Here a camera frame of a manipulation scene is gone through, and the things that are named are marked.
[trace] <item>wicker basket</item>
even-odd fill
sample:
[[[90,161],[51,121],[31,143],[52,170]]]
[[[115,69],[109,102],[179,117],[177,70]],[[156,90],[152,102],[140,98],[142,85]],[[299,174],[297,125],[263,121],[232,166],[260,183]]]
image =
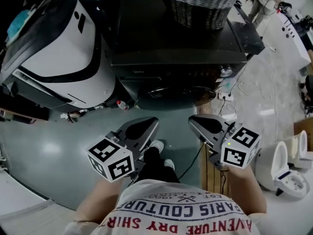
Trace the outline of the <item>wicker basket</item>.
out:
[[[196,29],[223,28],[236,0],[163,0],[178,23]]]

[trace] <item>white sneaker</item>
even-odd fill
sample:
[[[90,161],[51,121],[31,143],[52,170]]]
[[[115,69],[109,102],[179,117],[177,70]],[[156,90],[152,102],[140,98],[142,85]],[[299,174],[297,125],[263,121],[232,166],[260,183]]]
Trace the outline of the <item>white sneaker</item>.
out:
[[[164,166],[170,167],[175,170],[174,162],[171,159],[164,160]]]
[[[142,153],[141,153],[141,156],[139,157],[139,160],[143,161],[143,154],[145,154],[146,150],[148,150],[150,147],[155,147],[158,149],[159,153],[161,153],[161,151],[163,150],[164,148],[164,143],[160,140],[154,140],[151,145],[145,149]]]

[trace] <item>white extension socket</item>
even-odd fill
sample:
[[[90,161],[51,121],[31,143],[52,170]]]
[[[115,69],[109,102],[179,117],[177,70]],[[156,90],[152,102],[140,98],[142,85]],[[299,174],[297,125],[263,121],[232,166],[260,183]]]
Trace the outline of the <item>white extension socket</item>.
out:
[[[225,101],[230,101],[230,102],[232,102],[232,101],[234,101],[234,95],[231,94],[231,95],[229,96],[228,93],[220,92],[220,93],[218,94],[218,99],[220,99],[220,100],[224,100],[224,99],[225,99]]]

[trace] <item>plastic bottle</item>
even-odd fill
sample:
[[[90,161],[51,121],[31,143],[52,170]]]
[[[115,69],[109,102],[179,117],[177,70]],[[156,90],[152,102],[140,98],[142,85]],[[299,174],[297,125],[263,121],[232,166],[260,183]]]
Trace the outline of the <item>plastic bottle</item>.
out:
[[[124,101],[122,100],[117,100],[116,101],[117,103],[117,106],[125,111],[127,111],[129,109],[129,105],[127,103],[125,103]]]

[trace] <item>blue cloth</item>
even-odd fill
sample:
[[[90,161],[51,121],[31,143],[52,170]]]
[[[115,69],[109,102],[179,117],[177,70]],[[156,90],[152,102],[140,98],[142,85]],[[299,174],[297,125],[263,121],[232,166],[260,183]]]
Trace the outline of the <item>blue cloth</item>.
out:
[[[28,18],[28,12],[29,10],[21,11],[12,21],[7,30],[9,39],[12,39],[18,33],[20,28],[23,26],[25,20]]]

